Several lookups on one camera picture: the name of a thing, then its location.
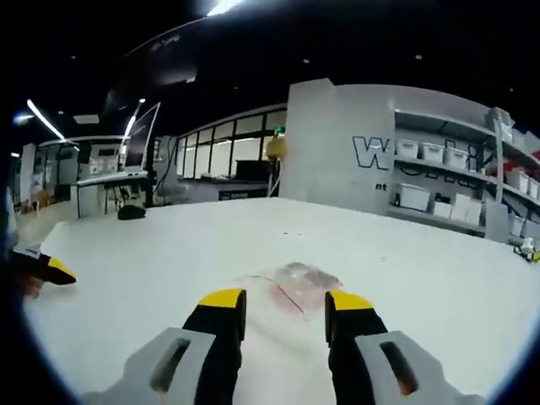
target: shelving unit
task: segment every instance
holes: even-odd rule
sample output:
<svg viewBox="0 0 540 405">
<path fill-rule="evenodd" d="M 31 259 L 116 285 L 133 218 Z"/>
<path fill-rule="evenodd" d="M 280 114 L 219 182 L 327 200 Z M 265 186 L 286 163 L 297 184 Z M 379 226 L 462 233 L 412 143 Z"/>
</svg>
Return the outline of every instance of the shelving unit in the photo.
<svg viewBox="0 0 540 405">
<path fill-rule="evenodd" d="M 521 244 L 521 237 L 511 235 L 508 233 L 508 230 L 505 231 L 505 226 L 501 226 L 505 221 L 505 207 L 500 205 L 503 202 L 504 194 L 517 197 L 529 210 L 527 214 L 528 218 L 530 218 L 532 210 L 540 213 L 540 201 L 504 183 L 503 176 L 501 175 L 503 173 L 504 158 L 511 159 L 532 170 L 540 170 L 539 159 L 526 153 L 520 147 L 504 141 L 500 135 L 500 130 L 495 132 L 469 122 L 413 111 L 395 110 L 395 123 L 396 128 L 432 133 L 491 149 L 495 152 L 497 158 L 497 172 L 499 173 L 499 177 L 487 176 L 475 171 L 460 170 L 449 165 L 429 162 L 423 159 L 407 159 L 402 156 L 395 156 L 394 165 L 396 167 L 424 168 L 433 172 L 461 176 L 477 181 L 485 186 L 486 191 L 493 194 L 495 199 L 494 205 L 496 207 L 492 208 L 490 211 L 491 214 L 486 213 L 485 227 L 474 226 L 452 219 L 434 217 L 430 213 L 418 212 L 392 205 L 388 208 L 389 215 L 445 229 L 467 232 L 472 235 L 485 236 L 490 239 L 505 241 L 515 246 Z"/>
<path fill-rule="evenodd" d="M 388 213 L 392 217 L 408 219 L 421 224 L 436 225 L 440 228 L 449 230 L 466 231 L 467 233 L 472 233 L 478 236 L 484 236 L 486 233 L 486 229 L 483 226 L 473 225 L 467 222 L 456 221 L 449 218 L 436 217 L 430 213 L 416 211 L 414 209 L 390 205 L 388 207 Z"/>
</svg>

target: white table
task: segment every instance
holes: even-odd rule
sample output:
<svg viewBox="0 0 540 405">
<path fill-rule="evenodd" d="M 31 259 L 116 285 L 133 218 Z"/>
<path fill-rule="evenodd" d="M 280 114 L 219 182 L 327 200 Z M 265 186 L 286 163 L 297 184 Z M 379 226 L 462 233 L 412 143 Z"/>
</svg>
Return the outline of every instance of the white table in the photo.
<svg viewBox="0 0 540 405">
<path fill-rule="evenodd" d="M 540 319 L 540 269 L 510 246 L 277 198 L 62 223 L 42 250 L 78 282 L 46 285 L 27 313 L 79 392 L 115 383 L 131 354 L 181 327 L 206 293 L 289 262 L 317 266 L 371 300 L 388 329 L 431 352 L 463 393 L 493 395 L 527 354 Z M 259 294 L 248 289 L 235 403 L 334 403 L 322 311 L 309 321 L 265 316 Z"/>
</svg>

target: glass wall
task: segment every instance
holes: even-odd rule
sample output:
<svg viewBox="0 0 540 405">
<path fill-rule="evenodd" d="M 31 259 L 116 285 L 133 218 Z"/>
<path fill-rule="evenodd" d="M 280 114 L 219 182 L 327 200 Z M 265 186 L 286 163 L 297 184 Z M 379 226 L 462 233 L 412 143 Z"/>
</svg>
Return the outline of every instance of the glass wall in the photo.
<svg viewBox="0 0 540 405">
<path fill-rule="evenodd" d="M 266 159 L 267 143 L 275 127 L 284 127 L 284 108 L 266 111 L 208 126 L 181 140 L 178 148 L 178 174 L 200 178 L 209 173 L 234 177 L 238 160 Z"/>
</svg>

